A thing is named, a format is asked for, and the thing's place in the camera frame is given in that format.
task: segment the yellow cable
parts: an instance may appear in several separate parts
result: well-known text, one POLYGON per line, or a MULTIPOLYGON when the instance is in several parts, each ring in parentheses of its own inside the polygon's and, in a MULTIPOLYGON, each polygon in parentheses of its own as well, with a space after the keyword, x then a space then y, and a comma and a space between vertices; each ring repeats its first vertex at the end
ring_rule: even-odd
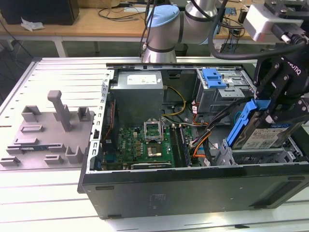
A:
POLYGON ((162 116, 174 116, 174 115, 178 115, 180 113, 182 113, 185 109, 185 99, 184 97, 180 94, 180 92, 178 92, 176 89, 174 89, 173 87, 171 86, 167 86, 168 88, 171 88, 173 89, 183 100, 183 108, 181 109, 181 111, 178 111, 178 112, 175 112, 175 113, 172 113, 172 114, 163 114, 162 116))

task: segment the white table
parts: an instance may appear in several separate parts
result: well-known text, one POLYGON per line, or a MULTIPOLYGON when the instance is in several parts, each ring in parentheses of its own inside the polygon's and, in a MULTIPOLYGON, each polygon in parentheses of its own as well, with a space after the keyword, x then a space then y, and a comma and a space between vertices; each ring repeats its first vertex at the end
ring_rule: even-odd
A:
MULTIPOLYGON (((216 63, 215 58, 178 58, 179 62, 216 63)), ((53 111, 47 100, 62 91, 70 110, 96 107, 100 73, 106 62, 139 62, 139 58, 45 58, 33 62, 0 107, 0 156, 23 120, 24 106, 53 111)), ((309 188, 277 209, 100 220, 86 194, 77 193, 79 170, 0 172, 0 231, 225 231, 242 224, 241 232, 309 230, 309 188)))

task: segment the table leg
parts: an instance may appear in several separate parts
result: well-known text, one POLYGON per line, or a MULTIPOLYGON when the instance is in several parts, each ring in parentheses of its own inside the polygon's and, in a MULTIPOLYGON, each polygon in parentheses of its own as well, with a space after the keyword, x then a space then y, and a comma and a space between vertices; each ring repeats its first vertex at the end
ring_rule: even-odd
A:
POLYGON ((68 57, 67 51, 63 46, 62 40, 61 39, 55 39, 54 40, 57 52, 59 54, 59 57, 68 57))
POLYGON ((14 51, 14 47, 12 46, 12 43, 10 40, 0 40, 0 44, 3 45, 8 51, 12 52, 14 51))
POLYGON ((100 52, 100 44, 98 43, 98 41, 94 41, 94 45, 95 45, 96 53, 99 53, 100 52))

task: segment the computer case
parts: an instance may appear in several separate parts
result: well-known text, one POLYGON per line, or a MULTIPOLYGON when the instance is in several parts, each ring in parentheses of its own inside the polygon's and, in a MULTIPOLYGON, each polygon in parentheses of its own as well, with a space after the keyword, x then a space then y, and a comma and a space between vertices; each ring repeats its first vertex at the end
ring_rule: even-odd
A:
POLYGON ((43 24, 72 25, 79 14, 77 0, 0 0, 1 14, 8 24, 21 18, 43 24))

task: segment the blue tab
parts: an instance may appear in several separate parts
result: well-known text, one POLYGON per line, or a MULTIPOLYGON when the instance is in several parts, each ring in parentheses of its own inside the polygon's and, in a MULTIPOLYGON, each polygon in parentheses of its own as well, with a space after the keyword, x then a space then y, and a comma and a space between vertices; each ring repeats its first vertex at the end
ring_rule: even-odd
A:
POLYGON ((248 125, 250 121, 250 113, 254 110, 265 110, 270 104, 270 100, 254 100, 251 99, 250 102, 247 102, 240 117, 237 120, 237 123, 233 127, 232 131, 230 132, 229 136, 227 137, 226 141, 229 146, 235 141, 243 127, 248 125))
POLYGON ((202 71, 208 88, 226 88, 226 83, 222 81, 216 69, 203 69, 202 71))

